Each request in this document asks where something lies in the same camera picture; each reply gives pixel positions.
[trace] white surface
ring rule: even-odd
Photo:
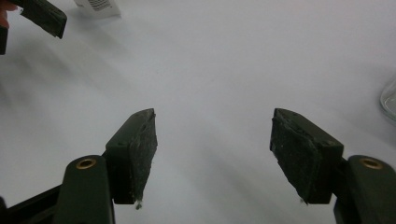
[[[275,107],[396,167],[378,98],[396,74],[394,1],[118,0],[92,21],[75,3],[64,39],[10,13],[0,58],[0,194],[19,203],[102,154],[134,112],[157,114],[143,209],[117,223],[333,224],[300,203],[269,150]]]

